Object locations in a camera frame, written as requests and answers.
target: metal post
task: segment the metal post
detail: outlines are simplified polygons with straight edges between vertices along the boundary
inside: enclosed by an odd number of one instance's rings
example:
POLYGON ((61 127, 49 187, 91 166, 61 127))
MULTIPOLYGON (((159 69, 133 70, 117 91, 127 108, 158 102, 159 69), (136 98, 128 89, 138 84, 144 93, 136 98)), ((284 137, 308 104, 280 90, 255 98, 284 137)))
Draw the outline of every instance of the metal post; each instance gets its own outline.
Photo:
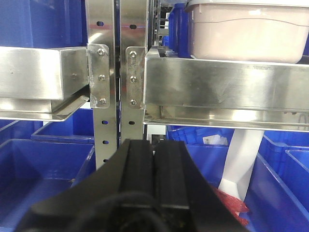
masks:
POLYGON ((88 31, 88 62, 90 67, 91 107, 94 108, 94 128, 97 168, 117 150, 117 113, 115 77, 115 2, 86 0, 88 31), (91 61, 95 59, 96 67, 91 61))
POLYGON ((120 1, 122 142, 127 138, 142 139, 143 137, 142 88, 140 86, 143 86, 144 65, 138 62, 144 60, 145 50, 148 47, 148 33, 152 33, 148 28, 150 5, 149 0, 120 1), (138 47, 138 51, 129 47, 138 47), (130 68, 129 65, 140 66, 140 68, 137 70, 130 68), (133 93, 137 99, 130 98, 133 93))

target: stainless steel shelf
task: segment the stainless steel shelf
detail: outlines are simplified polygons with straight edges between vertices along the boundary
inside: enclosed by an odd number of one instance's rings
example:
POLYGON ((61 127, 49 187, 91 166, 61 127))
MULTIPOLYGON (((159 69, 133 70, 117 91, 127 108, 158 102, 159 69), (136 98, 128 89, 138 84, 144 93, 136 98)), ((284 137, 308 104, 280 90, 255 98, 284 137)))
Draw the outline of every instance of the stainless steel shelf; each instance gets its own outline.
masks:
POLYGON ((63 121, 89 100, 85 47, 0 47, 0 118, 63 121))
POLYGON ((88 100, 88 87, 65 101, 3 98, 0 99, 0 119, 65 121, 88 100))
POLYGON ((309 57, 235 62, 168 58, 161 49, 146 55, 145 123, 309 131, 309 57))

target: black cable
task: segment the black cable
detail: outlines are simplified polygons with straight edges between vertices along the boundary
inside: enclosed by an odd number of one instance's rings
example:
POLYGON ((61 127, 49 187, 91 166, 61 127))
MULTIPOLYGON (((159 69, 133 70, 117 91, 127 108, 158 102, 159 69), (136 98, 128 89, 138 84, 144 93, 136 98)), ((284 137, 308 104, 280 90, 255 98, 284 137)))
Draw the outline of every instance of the black cable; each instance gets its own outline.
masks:
MULTIPOLYGON (((107 197, 98 201, 88 209, 82 211, 82 213, 74 219, 65 230, 66 232, 80 232, 84 229, 91 220, 95 219, 98 214, 105 213, 105 216, 102 218, 102 224, 106 223, 108 219, 109 213, 113 208, 122 203, 129 204, 146 204, 150 205, 153 209, 155 209, 159 214, 161 214, 161 208, 159 203, 150 195, 143 192, 124 192, 117 195, 113 195, 111 197, 107 197)), ((148 213, 144 213, 143 217, 150 218, 148 213)))
POLYGON ((122 230, 124 230, 126 227, 129 227, 131 224, 141 221, 143 219, 151 222, 151 225, 153 225, 155 231, 157 232, 170 232, 170 229, 161 217, 159 217, 153 211, 145 209, 139 210, 138 212, 134 213, 132 215, 132 219, 122 227, 122 230))

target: bolt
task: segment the bolt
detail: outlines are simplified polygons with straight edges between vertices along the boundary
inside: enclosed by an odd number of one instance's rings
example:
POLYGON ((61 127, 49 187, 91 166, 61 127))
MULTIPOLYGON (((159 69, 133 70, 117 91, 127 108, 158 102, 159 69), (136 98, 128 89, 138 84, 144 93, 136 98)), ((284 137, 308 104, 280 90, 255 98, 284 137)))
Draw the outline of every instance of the bolt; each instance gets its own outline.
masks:
POLYGON ((100 99, 100 104, 102 104, 102 105, 105 105, 106 104, 106 99, 105 98, 102 98, 102 99, 100 99))
POLYGON ((136 105, 136 104, 137 104, 137 101, 136 101, 136 100, 134 100, 134 99, 132 99, 130 103, 131 103, 131 105, 133 105, 133 106, 134 106, 134 105, 136 105))
POLYGON ((135 76, 131 76, 130 80, 131 80, 132 83, 135 83, 137 81, 135 76))
POLYGON ((137 55, 137 53, 136 53, 136 51, 132 51, 132 52, 130 52, 130 56, 131 56, 131 58, 135 58, 136 57, 136 55, 137 55))
POLYGON ((105 75, 100 75, 98 76, 99 81, 105 81, 105 75))
POLYGON ((97 53, 100 55, 100 56, 103 56, 105 55, 105 51, 102 49, 102 48, 99 48, 97 53))

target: blue crate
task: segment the blue crate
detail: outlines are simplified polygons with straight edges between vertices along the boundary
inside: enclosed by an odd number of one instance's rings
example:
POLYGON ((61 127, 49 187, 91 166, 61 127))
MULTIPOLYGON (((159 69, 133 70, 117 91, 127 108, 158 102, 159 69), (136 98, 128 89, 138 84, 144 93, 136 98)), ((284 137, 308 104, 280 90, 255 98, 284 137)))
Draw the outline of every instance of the blue crate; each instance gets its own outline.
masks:
POLYGON ((13 230, 28 208, 95 170, 90 144, 13 139, 0 146, 0 231, 13 230))
MULTIPOLYGON (((187 148, 200 172, 217 187, 227 147, 187 145, 187 148)), ((240 216, 249 220, 247 229, 252 232, 303 232, 309 228, 308 211, 259 154, 245 203, 250 212, 240 216)))
POLYGON ((171 50, 174 50, 174 46, 175 46, 174 37, 176 36, 176 30, 175 30, 174 23, 175 23, 175 12, 172 10, 169 13, 169 48, 171 50))
POLYGON ((163 36, 162 37, 162 45, 163 46, 169 46, 169 36, 163 36))
POLYGON ((10 139, 30 139, 42 126, 37 121, 0 120, 0 145, 10 139))
POLYGON ((219 187, 228 147, 187 145, 187 149, 202 175, 214 187, 219 187))
POLYGON ((175 141, 184 141, 186 144, 204 144, 203 138, 220 135, 227 138, 227 144, 231 143, 234 129, 213 128, 213 127, 184 127, 167 126, 167 139, 175 141))
POLYGON ((2 0, 0 15, 0 46, 86 45, 84 0, 2 0))
POLYGON ((177 40, 178 40, 178 57, 180 58, 191 58, 191 55, 188 50, 188 23, 189 23, 189 14, 184 11, 185 4, 180 9, 178 14, 178 31, 177 31, 177 40))
POLYGON ((309 150, 309 133, 291 131, 266 131, 259 153, 275 172, 282 176, 286 150, 309 150))
POLYGON ((49 122, 31 136, 34 140, 94 144, 92 109, 79 109, 64 122, 49 122))
POLYGON ((309 210, 309 151, 287 150, 282 179, 309 210))

